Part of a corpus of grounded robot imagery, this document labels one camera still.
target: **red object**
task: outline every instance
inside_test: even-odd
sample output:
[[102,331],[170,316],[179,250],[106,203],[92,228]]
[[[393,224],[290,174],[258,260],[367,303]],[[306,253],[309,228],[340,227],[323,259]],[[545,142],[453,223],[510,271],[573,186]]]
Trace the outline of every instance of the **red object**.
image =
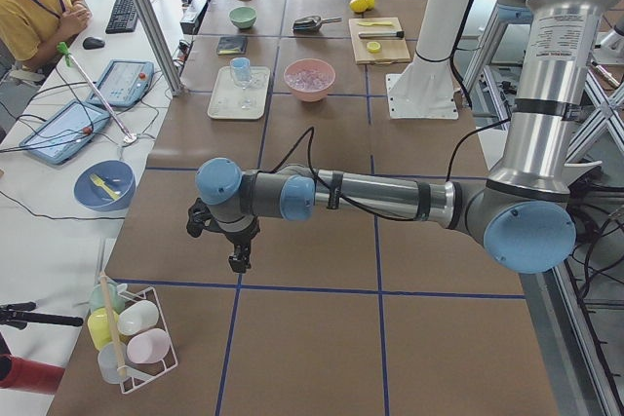
[[53,395],[65,371],[62,367],[17,356],[0,356],[0,388]]

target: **blue joint cap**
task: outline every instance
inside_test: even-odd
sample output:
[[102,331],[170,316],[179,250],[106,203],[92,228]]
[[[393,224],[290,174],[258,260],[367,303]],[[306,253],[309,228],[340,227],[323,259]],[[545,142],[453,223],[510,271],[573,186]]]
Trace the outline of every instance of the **blue joint cap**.
[[202,201],[208,206],[222,204],[234,196],[241,185],[243,173],[227,158],[213,158],[195,174],[195,185]]
[[484,247],[494,260],[515,272],[539,273],[563,262],[575,239],[574,223],[563,208],[534,201],[509,207],[493,218]]
[[533,14],[526,7],[511,7],[509,5],[498,4],[498,19],[501,23],[507,24],[531,24]]
[[304,221],[312,216],[315,192],[311,178],[302,175],[289,177],[280,194],[282,217],[289,221]]

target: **white tray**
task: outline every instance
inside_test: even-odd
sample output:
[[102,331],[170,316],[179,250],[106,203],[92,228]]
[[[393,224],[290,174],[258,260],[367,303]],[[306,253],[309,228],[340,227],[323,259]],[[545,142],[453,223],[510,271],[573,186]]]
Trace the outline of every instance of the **white tray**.
[[239,119],[254,121],[264,114],[266,97],[269,89],[271,71],[268,67],[252,67],[253,82],[245,93],[255,99],[255,104],[249,109],[243,109],[239,100],[243,90],[232,81],[230,67],[221,67],[214,83],[213,95],[208,105],[208,116],[211,119]]

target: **pink bowl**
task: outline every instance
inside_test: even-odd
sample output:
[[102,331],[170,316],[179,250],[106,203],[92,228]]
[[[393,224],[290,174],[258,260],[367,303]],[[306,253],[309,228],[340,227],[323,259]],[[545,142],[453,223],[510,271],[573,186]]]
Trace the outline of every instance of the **pink bowl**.
[[303,58],[286,67],[284,81],[294,97],[305,102],[319,101],[332,90],[335,70],[318,58]]

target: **keyboard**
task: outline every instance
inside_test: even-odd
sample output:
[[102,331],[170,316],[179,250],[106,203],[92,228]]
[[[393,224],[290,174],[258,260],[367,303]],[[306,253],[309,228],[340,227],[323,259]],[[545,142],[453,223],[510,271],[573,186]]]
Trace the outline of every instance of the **keyboard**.
[[133,0],[115,0],[110,20],[106,26],[107,34],[130,33],[137,28],[138,14]]

